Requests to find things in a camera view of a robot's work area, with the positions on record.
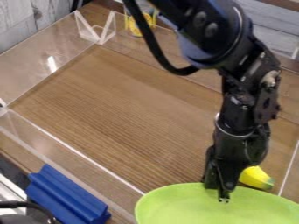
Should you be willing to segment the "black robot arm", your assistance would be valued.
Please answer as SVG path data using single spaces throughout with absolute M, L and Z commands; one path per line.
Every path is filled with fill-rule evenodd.
M 235 0 L 150 1 L 178 33 L 183 57 L 222 77 L 223 103 L 202 181 L 227 203 L 241 173 L 268 156 L 269 123 L 281 110 L 280 60 L 257 38 L 251 19 Z

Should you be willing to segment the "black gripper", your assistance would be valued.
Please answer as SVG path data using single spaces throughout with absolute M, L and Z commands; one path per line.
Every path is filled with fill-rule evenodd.
M 237 188 L 241 173 L 265 160 L 270 137 L 269 124 L 258 125 L 254 131 L 245 135 L 233 134 L 217 125 L 214 131 L 215 150 L 211 146 L 206 152 L 202 182 L 206 189 L 217 190 L 219 188 L 219 202 L 230 202 L 230 193 Z

